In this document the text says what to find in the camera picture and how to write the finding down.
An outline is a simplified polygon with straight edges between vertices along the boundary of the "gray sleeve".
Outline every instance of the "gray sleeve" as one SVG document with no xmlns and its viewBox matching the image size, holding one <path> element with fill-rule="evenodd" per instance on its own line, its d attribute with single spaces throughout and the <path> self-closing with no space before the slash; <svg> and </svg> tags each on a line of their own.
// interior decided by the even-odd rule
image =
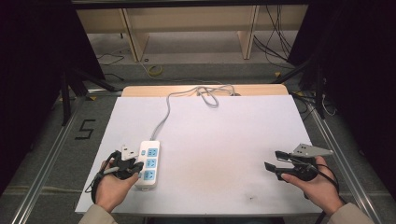
<svg viewBox="0 0 396 224">
<path fill-rule="evenodd" d="M 347 203 L 332 214 L 330 224 L 374 224 L 364 213 L 353 203 Z"/>
<path fill-rule="evenodd" d="M 105 209 L 93 204 L 78 224 L 117 224 L 117 222 Z"/>
</svg>

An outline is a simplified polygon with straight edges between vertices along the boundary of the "white table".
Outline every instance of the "white table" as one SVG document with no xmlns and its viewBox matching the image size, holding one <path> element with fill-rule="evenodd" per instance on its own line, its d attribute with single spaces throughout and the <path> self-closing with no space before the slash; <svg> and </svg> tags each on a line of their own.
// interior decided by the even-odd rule
<svg viewBox="0 0 396 224">
<path fill-rule="evenodd" d="M 291 96 L 218 99 L 218 108 L 200 97 L 170 99 L 171 114 L 157 137 L 162 144 L 158 185 L 150 191 L 133 187 L 114 213 L 269 217 L 320 212 L 299 189 L 264 168 L 265 161 L 290 167 L 276 160 L 275 151 L 310 144 Z M 84 188 L 114 149 L 138 149 L 149 140 L 165 113 L 164 97 L 119 98 Z M 91 194 L 82 193 L 76 212 L 91 204 Z"/>
</svg>

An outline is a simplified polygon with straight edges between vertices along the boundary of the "aluminum rail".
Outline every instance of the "aluminum rail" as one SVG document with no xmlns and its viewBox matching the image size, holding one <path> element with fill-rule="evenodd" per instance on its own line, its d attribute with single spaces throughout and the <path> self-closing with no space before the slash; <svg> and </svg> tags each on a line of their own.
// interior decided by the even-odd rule
<svg viewBox="0 0 396 224">
<path fill-rule="evenodd" d="M 315 110 L 312 105 L 309 106 L 310 110 Z M 320 132 L 322 133 L 327 146 L 330 150 L 334 151 L 333 157 L 335 162 L 337 163 L 338 168 L 340 169 L 346 184 L 348 185 L 349 189 L 353 197 L 358 204 L 358 207 L 363 211 L 367 216 L 369 216 L 374 223 L 382 224 L 384 223 L 380 217 L 380 215 L 375 211 L 373 202 L 371 201 L 370 197 L 367 195 L 364 187 L 361 185 L 358 177 L 355 175 L 352 167 L 347 162 L 347 157 L 344 155 L 343 150 L 338 145 L 337 141 L 332 134 L 329 126 L 325 119 L 321 119 L 320 115 L 315 110 L 313 113 L 313 118 L 315 123 L 318 125 Z"/>
<path fill-rule="evenodd" d="M 53 165 L 58 158 L 59 153 L 62 150 L 64 145 L 64 141 L 69 134 L 71 127 L 73 126 L 74 121 L 76 120 L 76 116 L 78 111 L 80 110 L 82 104 L 85 101 L 85 96 L 78 97 L 74 103 L 74 110 L 69 121 L 62 127 L 54 144 L 52 145 L 49 155 L 45 159 L 43 165 L 40 168 L 37 176 L 35 177 L 35 181 L 33 182 L 32 186 L 26 192 L 19 208 L 17 209 L 14 218 L 12 219 L 12 224 L 15 223 L 26 223 L 28 217 L 30 216 L 35 203 L 40 195 L 40 192 L 47 181 L 47 178 L 50 175 Z"/>
</svg>

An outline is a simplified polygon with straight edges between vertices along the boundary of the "hand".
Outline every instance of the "hand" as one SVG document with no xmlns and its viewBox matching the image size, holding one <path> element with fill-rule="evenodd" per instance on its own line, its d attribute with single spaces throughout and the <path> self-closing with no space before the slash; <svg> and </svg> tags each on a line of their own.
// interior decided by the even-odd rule
<svg viewBox="0 0 396 224">
<path fill-rule="evenodd" d="M 114 175 L 105 175 L 99 183 L 96 191 L 96 204 L 103 207 L 108 213 L 111 213 L 115 207 L 123 202 L 128 190 L 134 185 L 138 179 L 138 173 L 134 173 L 131 177 L 120 180 Z"/>
<path fill-rule="evenodd" d="M 322 157 L 316 157 L 317 164 L 326 165 Z M 318 166 L 318 169 L 331 179 L 334 179 L 332 172 L 324 166 Z M 319 206 L 323 211 L 331 216 L 344 204 L 338 196 L 335 186 L 322 175 L 317 175 L 311 181 L 303 181 L 294 175 L 282 174 L 282 178 L 292 185 L 300 188 L 312 203 Z"/>
</svg>

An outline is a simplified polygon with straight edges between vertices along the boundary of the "white power strip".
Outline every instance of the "white power strip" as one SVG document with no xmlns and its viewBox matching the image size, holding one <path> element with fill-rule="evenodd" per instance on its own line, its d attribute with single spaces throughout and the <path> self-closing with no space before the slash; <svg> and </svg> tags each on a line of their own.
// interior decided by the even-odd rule
<svg viewBox="0 0 396 224">
<path fill-rule="evenodd" d="M 157 186 L 158 162 L 160 158 L 159 141 L 143 141 L 140 144 L 138 161 L 145 163 L 134 184 L 138 189 L 149 190 Z"/>
</svg>

